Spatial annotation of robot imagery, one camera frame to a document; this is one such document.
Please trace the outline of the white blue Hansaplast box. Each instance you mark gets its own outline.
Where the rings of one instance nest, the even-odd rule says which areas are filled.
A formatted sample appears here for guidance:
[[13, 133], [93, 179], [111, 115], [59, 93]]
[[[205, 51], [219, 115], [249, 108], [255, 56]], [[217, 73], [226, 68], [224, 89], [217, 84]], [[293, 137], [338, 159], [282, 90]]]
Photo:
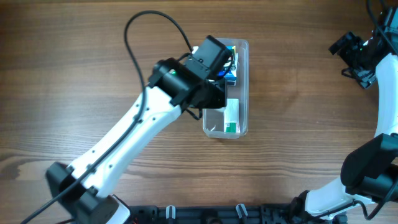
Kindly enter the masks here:
[[239, 54], [235, 53], [234, 60], [228, 60], [225, 68], [231, 67], [229, 72], [224, 76], [227, 84], [235, 86], [237, 81], [237, 70], [238, 70], [238, 58]]

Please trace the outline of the blue yellow VapoDrops box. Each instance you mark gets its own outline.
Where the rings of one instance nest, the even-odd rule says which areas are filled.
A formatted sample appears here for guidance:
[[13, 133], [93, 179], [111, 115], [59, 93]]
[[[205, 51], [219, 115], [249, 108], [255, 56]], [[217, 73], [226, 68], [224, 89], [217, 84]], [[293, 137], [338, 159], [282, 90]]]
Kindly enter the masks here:
[[228, 61], [224, 64], [222, 70], [218, 73], [218, 78], [226, 78], [227, 80], [236, 80], [236, 67], [238, 53], [236, 51], [236, 46], [227, 46], [227, 48], [233, 54], [233, 57], [229, 57]]

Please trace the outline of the white green medicine box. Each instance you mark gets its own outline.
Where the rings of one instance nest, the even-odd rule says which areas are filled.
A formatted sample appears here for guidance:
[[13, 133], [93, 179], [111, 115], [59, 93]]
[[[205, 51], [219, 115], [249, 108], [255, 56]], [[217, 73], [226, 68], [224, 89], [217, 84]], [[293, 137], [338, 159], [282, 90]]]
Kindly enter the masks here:
[[228, 98], [226, 108], [223, 112], [224, 132], [240, 133], [239, 125], [239, 100], [237, 98]]

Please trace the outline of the white spray bottle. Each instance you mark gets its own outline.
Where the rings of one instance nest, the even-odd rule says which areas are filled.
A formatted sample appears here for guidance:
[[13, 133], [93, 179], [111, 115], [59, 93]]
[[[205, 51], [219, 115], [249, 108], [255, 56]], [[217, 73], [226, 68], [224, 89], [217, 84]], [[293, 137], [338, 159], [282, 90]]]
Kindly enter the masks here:
[[216, 111], [223, 113], [226, 110], [226, 107], [218, 108]]

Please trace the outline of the green round-label box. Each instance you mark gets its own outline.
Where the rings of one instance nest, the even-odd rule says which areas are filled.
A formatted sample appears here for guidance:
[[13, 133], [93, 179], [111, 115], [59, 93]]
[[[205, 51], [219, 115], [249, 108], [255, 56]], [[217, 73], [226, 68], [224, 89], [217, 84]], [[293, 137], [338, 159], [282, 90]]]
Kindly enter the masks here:
[[227, 46], [227, 48], [233, 53], [236, 53], [236, 47], [235, 46]]

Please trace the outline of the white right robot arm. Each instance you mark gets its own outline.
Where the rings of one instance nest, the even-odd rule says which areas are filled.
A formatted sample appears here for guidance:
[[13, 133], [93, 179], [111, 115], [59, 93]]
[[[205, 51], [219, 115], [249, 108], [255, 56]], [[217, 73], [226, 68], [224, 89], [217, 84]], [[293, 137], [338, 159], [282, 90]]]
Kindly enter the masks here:
[[374, 24], [369, 40], [348, 32], [329, 48], [347, 64], [342, 75], [364, 89], [378, 85], [374, 138], [346, 157], [337, 179], [294, 198], [287, 223], [337, 223], [355, 207], [372, 220], [386, 203], [397, 201], [397, 165], [393, 163], [397, 158], [397, 7], [380, 4], [382, 11], [376, 17], [371, 3], [366, 3]]

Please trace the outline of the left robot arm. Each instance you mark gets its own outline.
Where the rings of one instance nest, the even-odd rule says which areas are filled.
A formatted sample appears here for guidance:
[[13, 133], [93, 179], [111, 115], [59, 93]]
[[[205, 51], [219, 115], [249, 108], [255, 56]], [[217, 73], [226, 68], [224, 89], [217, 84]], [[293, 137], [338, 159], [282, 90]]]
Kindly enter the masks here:
[[194, 53], [158, 61], [136, 102], [94, 147], [46, 171], [53, 198], [76, 223], [125, 223], [127, 206], [112, 195], [130, 162], [165, 127], [189, 109], [226, 106], [219, 73], [230, 49], [207, 36]]

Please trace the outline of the clear plastic container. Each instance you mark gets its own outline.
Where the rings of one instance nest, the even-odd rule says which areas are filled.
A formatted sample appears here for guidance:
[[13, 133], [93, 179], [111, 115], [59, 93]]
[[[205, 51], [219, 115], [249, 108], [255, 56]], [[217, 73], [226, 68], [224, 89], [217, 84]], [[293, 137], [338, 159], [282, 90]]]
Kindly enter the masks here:
[[224, 132], [224, 116], [213, 109], [204, 110], [203, 131], [209, 138], [237, 139], [248, 131], [248, 107], [249, 107], [249, 44], [243, 39], [218, 39], [225, 46], [236, 46], [239, 54], [236, 85], [227, 84], [227, 99], [239, 100], [239, 125], [240, 133]]

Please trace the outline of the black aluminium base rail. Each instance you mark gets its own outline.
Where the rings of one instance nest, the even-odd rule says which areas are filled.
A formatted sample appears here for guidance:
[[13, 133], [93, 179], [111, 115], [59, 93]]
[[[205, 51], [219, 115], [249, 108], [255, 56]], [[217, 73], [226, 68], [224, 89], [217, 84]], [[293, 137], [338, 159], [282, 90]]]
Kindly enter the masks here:
[[290, 224], [290, 223], [347, 223], [345, 212], [331, 220], [294, 215], [288, 204], [263, 204], [215, 207], [131, 206], [129, 223], [163, 224]]

